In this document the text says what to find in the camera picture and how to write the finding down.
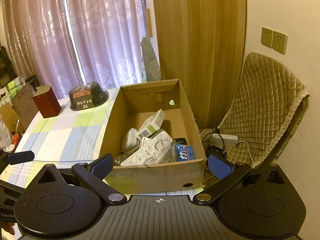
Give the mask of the black remote control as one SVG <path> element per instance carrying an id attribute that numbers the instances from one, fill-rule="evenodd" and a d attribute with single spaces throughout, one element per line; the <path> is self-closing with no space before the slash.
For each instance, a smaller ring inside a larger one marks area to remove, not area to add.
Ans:
<path id="1" fill-rule="evenodd" d="M 182 145 L 187 145 L 187 140 L 185 138 L 175 138 L 174 139 L 174 142 L 176 144 L 182 144 Z"/>

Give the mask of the quilted beige chair cover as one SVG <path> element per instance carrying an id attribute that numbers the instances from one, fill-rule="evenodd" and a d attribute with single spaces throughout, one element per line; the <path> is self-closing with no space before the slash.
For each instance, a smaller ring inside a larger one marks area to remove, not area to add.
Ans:
<path id="1" fill-rule="evenodd" d="M 221 121 L 224 135 L 239 143 L 226 146 L 226 159 L 263 167 L 278 159 L 304 115 L 310 93 L 277 60 L 250 52 L 236 96 Z"/>

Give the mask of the checkered tablecloth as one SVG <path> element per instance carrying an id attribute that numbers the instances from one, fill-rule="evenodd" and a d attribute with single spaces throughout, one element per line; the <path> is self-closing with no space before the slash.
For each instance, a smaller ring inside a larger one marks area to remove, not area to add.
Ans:
<path id="1" fill-rule="evenodd" d="M 81 111 L 70 108 L 69 98 L 61 99 L 60 113 L 52 118 L 35 115 L 17 146 L 19 152 L 32 151 L 33 161 L 7 166 L 1 180 L 25 188 L 46 164 L 70 168 L 107 153 L 117 157 L 129 129 L 140 128 L 161 109 L 165 114 L 161 128 L 173 139 L 185 138 L 193 149 L 193 160 L 114 166 L 106 182 L 124 194 L 190 189 L 198 193 L 203 188 L 206 157 L 187 97 L 177 82 L 157 91 L 154 94 L 142 85 L 112 88 L 104 104 Z"/>

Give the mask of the blue white tissue pack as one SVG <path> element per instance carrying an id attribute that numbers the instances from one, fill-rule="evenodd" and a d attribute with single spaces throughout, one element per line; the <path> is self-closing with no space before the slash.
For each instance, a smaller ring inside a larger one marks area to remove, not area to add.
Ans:
<path id="1" fill-rule="evenodd" d="M 174 151 L 177 162 L 195 159 L 193 148 L 189 145 L 174 144 Z"/>

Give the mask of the black instant noodle bowl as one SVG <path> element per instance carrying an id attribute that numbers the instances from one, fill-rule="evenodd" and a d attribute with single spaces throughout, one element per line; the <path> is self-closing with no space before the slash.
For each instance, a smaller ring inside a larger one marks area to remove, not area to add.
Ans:
<path id="1" fill-rule="evenodd" d="M 76 86 L 69 91 L 70 108 L 74 111 L 94 108 L 105 103 L 109 94 L 97 82 Z"/>

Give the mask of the clear plastic bag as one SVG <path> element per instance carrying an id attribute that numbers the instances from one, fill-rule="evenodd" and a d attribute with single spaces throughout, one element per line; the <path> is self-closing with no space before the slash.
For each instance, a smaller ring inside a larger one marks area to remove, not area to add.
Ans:
<path id="1" fill-rule="evenodd" d="M 6 124 L 2 120 L 2 116 L 0 119 L 0 149 L 4 149 L 8 147 L 12 142 L 11 133 L 7 128 Z"/>

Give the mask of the white power adapter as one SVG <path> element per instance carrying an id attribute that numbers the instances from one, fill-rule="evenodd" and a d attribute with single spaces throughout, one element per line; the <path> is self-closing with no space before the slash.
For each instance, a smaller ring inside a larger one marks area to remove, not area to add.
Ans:
<path id="1" fill-rule="evenodd" d="M 126 153 L 139 145 L 139 140 L 136 137 L 137 130 L 135 128 L 129 129 L 121 145 L 121 152 Z"/>

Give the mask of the wall sockets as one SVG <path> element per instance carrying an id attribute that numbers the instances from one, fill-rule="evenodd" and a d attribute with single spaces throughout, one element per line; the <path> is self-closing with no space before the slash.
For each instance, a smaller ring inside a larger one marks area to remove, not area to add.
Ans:
<path id="1" fill-rule="evenodd" d="M 287 35 L 262 27 L 261 44 L 284 55 L 286 53 Z"/>

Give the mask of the pink curtain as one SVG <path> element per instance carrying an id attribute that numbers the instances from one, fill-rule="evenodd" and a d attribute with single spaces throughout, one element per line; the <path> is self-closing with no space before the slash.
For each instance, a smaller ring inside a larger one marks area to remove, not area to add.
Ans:
<path id="1" fill-rule="evenodd" d="M 75 86 L 140 83 L 145 0 L 1 0 L 1 30 L 18 76 L 59 98 Z"/>

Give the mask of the white power strip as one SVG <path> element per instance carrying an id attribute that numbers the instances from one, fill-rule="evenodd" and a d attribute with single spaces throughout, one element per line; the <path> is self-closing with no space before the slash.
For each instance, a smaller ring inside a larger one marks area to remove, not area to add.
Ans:
<path id="1" fill-rule="evenodd" d="M 236 135 L 228 134 L 216 134 L 214 133 L 210 139 L 210 143 L 216 147 L 235 147 L 239 142 L 239 139 Z"/>

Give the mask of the green white medicine box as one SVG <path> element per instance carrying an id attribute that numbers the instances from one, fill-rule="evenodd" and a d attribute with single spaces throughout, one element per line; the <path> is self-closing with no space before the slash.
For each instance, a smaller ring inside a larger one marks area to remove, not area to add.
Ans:
<path id="1" fill-rule="evenodd" d="M 154 133 L 160 130 L 163 120 L 165 118 L 165 113 L 162 109 L 153 113 L 152 116 L 148 117 L 136 133 L 136 138 L 142 140 L 143 137 L 149 138 Z"/>

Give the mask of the brown cardboard box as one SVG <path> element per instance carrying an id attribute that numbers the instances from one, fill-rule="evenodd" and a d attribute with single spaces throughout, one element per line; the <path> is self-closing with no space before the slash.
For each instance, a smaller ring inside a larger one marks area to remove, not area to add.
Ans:
<path id="1" fill-rule="evenodd" d="M 122 193 L 201 187 L 206 156 L 181 82 L 121 87 L 100 148 L 106 153 L 116 161 L 106 181 Z"/>

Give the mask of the dark red box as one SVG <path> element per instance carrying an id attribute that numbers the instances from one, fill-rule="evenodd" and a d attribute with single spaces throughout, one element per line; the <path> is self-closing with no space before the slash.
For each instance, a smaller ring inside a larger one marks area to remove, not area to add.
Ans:
<path id="1" fill-rule="evenodd" d="M 43 118 L 58 116 L 61 111 L 61 106 L 50 85 L 36 87 L 36 93 L 32 98 Z"/>

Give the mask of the white remote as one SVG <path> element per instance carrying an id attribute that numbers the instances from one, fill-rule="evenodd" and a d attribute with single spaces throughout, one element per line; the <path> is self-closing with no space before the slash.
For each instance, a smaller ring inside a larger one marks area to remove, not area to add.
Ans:
<path id="1" fill-rule="evenodd" d="M 172 155 L 173 139 L 168 133 L 160 129 L 151 138 L 143 137 L 140 146 L 132 153 L 125 153 L 117 159 L 120 166 L 147 166 L 170 163 Z"/>

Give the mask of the grey paper bag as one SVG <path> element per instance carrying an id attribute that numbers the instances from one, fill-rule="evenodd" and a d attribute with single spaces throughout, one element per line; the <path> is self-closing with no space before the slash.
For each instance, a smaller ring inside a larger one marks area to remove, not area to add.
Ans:
<path id="1" fill-rule="evenodd" d="M 162 79 L 161 69 L 150 40 L 143 36 L 140 46 L 142 48 L 146 80 L 148 82 L 160 81 Z"/>

